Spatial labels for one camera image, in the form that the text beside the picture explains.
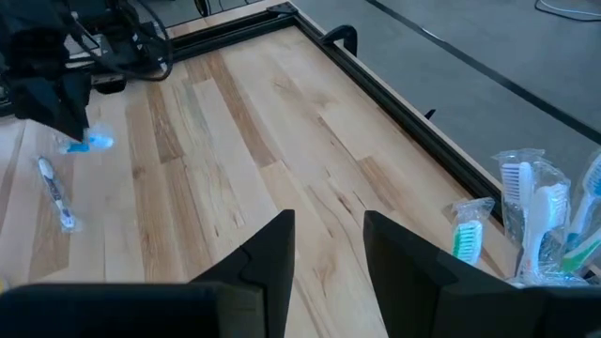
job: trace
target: white toothbrush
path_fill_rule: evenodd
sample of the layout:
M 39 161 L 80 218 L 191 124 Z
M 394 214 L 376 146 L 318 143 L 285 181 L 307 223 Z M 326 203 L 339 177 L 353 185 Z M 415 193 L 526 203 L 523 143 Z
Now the white toothbrush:
M 518 205 L 524 212 L 524 223 L 528 220 L 528 209 L 534 190 L 534 173 L 528 162 L 506 163 L 501 167 L 505 202 Z
M 558 183 L 541 187 L 534 193 L 530 205 L 528 228 L 524 234 L 524 254 L 519 271 L 528 284 L 536 281 L 538 255 L 543 236 L 565 222 L 568 187 Z
M 54 174 L 54 169 L 50 165 L 50 162 L 42 157 L 38 159 L 38 167 L 41 172 L 44 181 L 46 182 L 46 186 L 50 191 L 50 195 L 58 208 L 60 213 L 60 222 L 67 230 L 72 230 L 75 227 L 75 219 L 69 209 L 67 208 L 63 196 L 58 189 L 58 178 L 56 178 Z
M 479 221 L 461 223 L 455 229 L 453 256 L 475 265 L 482 250 L 482 224 Z
M 584 188 L 584 194 L 582 194 L 578 211 L 568 230 L 568 249 L 574 245 L 574 242 L 580 233 L 582 233 L 594 201 L 601 197 L 601 154 L 594 159 L 593 163 L 591 163 L 591 167 L 589 167 L 589 170 L 584 174 L 582 188 Z

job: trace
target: wood grain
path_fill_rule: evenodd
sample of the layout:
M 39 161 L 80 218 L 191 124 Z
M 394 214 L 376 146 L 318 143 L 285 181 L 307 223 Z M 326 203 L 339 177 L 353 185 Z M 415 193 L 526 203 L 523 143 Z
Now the wood grain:
M 449 206 L 471 199 L 294 27 L 178 63 L 159 84 L 93 93 L 88 112 L 115 131 L 104 153 L 58 156 L 54 131 L 0 123 L 0 274 L 12 284 L 186 282 L 294 208 L 286 335 L 385 337 L 363 213 L 377 210 L 449 251 Z M 81 232 L 60 232 L 39 155 L 58 168 Z M 515 261 L 516 248 L 487 223 L 478 267 L 506 277 Z

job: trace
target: toothbrush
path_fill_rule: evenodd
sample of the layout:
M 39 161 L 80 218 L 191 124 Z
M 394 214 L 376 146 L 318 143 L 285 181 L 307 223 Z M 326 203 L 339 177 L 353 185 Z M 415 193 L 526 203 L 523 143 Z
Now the toothbrush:
M 572 220 L 572 224 L 570 224 L 567 235 L 568 249 L 574 246 L 578 235 L 584 229 L 584 224 L 594 201 L 601 197 L 601 154 L 594 159 L 591 167 L 584 174 L 582 188 L 584 188 L 584 194 L 582 194 L 578 211 L 576 212 L 576 216 L 574 216 L 574 220 Z
M 539 188 L 532 197 L 523 242 L 524 254 L 519 264 L 519 271 L 528 284 L 535 283 L 534 278 L 538 275 L 538 255 L 543 236 L 565 221 L 567 193 L 567 186 L 558 183 Z
M 525 161 L 506 163 L 501 167 L 501 179 L 505 202 L 521 206 L 525 223 L 534 190 L 532 166 Z
M 584 240 L 576 249 L 566 253 L 562 259 L 562 270 L 573 272 L 584 266 L 589 257 L 596 252 L 601 244 L 601 228 Z
M 50 165 L 50 162 L 42 157 L 38 159 L 38 167 L 41 172 L 44 181 L 46 182 L 46 186 L 50 191 L 50 195 L 58 207 L 60 212 L 60 222 L 67 230 L 72 230 L 75 228 L 75 219 L 71 215 L 69 209 L 67 208 L 63 196 L 58 189 L 58 179 L 54 174 L 54 169 Z
M 453 256 L 475 265 L 482 250 L 482 224 L 479 221 L 461 223 L 455 229 Z
M 113 146 L 115 140 L 109 136 L 101 134 L 90 134 L 85 142 L 68 142 L 61 149 L 62 154 L 69 154 L 74 152 L 90 152 L 96 148 L 98 150 L 105 150 Z

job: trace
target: toothbrush head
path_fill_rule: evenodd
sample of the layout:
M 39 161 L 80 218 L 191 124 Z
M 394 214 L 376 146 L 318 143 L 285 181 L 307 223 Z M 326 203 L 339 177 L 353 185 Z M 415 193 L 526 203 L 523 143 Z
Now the toothbrush head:
M 532 197 L 528 225 L 535 233 L 546 233 L 565 223 L 567 217 L 568 187 L 557 183 L 536 190 Z
M 584 174 L 582 179 L 584 191 L 595 196 L 601 197 L 601 154 L 599 154 Z
M 38 158 L 38 167 L 39 167 L 39 171 L 41 172 L 41 174 L 44 177 L 47 177 L 49 179 L 54 178 L 54 170 L 48 160 L 44 159 L 43 157 L 39 157 Z
M 478 221 L 461 223 L 455 229 L 453 256 L 475 265 L 482 250 L 482 224 Z
M 565 223 L 565 218 L 567 217 L 567 209 L 568 209 L 568 196 L 569 196 L 569 188 L 567 185 L 562 183 L 557 183 L 551 187 L 551 200 L 553 202 L 553 210 L 554 215 L 554 223 L 555 226 L 559 226 Z
M 501 167 L 503 196 L 510 204 L 528 207 L 534 190 L 534 173 L 528 162 L 506 163 Z

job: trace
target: toothbrush package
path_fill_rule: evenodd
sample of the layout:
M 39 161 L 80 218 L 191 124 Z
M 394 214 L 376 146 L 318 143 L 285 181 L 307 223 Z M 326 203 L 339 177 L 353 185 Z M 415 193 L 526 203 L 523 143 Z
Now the toothbrush package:
M 61 230 L 64 233 L 72 233 L 81 230 L 81 223 L 73 215 L 65 189 L 50 161 L 44 157 L 39 157 L 37 159 L 37 165 L 40 176 L 46 186 L 46 191 L 50 197 L 48 203 L 54 205 L 56 218 L 60 222 Z
M 511 284 L 582 285 L 561 269 L 570 219 L 570 180 L 544 150 L 505 151 L 499 161 L 505 235 L 523 247 Z
M 601 149 L 589 158 L 575 187 L 572 222 L 565 238 L 562 269 L 584 273 L 601 254 Z
M 536 179 L 517 276 L 528 285 L 578 284 L 581 279 L 561 270 L 570 219 L 570 179 L 545 159 L 534 162 L 532 169 Z M 528 264 L 528 254 L 536 265 Z
M 490 197 L 453 204 L 456 213 L 453 256 L 471 265 L 478 262 L 484 236 L 483 223 L 494 206 L 495 201 Z
M 77 142 L 64 134 L 57 134 L 55 141 L 61 154 L 102 152 L 115 144 L 115 133 L 111 126 L 96 123 L 85 130 L 84 140 Z
M 537 179 L 533 166 L 543 155 L 545 150 L 526 148 L 503 151 L 493 157 L 499 162 L 503 184 L 501 208 L 505 236 L 517 245 L 524 239 L 528 205 Z
M 601 220 L 601 148 L 587 160 L 577 183 L 574 184 L 572 199 L 572 222 L 568 230 L 567 250 L 575 249 L 585 238 L 599 229 Z

